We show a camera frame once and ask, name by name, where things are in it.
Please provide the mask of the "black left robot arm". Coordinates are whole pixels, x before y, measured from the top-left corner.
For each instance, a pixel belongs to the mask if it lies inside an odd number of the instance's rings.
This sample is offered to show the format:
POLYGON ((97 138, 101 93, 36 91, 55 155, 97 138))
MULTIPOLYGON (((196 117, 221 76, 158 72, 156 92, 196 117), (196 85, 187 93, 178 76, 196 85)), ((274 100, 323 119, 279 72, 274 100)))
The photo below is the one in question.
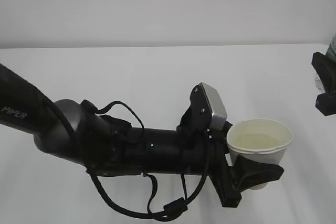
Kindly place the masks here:
POLYGON ((1 66, 1 124, 33 135, 47 154, 83 165, 97 177, 185 174, 210 178, 223 207, 235 208, 246 189, 280 179, 284 169, 238 156, 228 165, 232 125, 218 92, 199 83, 176 130, 133 127, 111 117, 109 104, 50 101, 31 83, 1 66))

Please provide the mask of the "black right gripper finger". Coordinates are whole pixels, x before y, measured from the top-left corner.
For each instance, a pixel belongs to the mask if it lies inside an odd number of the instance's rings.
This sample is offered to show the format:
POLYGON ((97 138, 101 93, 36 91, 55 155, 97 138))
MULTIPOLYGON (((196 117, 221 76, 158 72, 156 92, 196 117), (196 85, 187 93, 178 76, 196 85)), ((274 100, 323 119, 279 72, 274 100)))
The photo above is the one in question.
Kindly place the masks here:
POLYGON ((311 62, 324 91, 316 98, 316 108, 324 115, 335 115, 335 61, 315 52, 311 62))

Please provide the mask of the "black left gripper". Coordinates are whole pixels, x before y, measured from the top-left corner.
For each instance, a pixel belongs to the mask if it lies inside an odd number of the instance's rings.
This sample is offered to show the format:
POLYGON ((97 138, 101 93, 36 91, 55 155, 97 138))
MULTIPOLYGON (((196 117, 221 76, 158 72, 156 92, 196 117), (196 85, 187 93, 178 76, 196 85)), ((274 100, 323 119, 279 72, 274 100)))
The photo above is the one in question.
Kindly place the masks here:
POLYGON ((277 181, 285 171, 277 164, 253 161, 238 155, 232 167, 233 180, 225 156, 228 154, 227 134, 232 126, 226 121, 221 131, 207 129, 211 163, 209 177, 222 207, 237 207, 241 201, 239 191, 277 181))

